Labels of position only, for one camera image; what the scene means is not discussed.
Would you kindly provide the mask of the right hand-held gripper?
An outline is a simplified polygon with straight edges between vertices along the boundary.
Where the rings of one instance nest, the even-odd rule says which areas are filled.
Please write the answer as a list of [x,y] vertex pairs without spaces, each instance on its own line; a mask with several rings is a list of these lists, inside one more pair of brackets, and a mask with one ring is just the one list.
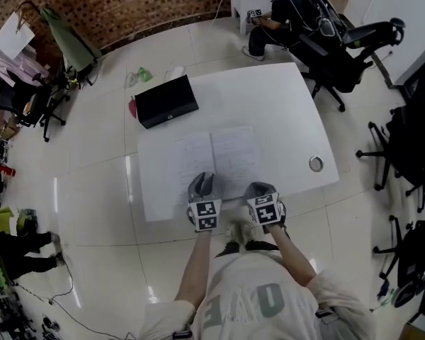
[[285,205],[272,184],[252,182],[247,186],[243,198],[247,199],[250,215],[257,225],[281,224],[285,221]]

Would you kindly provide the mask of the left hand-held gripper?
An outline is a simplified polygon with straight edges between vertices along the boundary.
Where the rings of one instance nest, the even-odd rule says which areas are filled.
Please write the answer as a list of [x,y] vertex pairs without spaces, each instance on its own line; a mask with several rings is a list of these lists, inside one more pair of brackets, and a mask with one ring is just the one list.
[[208,201],[199,201],[188,205],[188,218],[197,232],[212,231],[219,225],[219,216],[222,207],[217,197],[217,176],[211,172],[198,174],[188,186],[188,198],[202,198]]

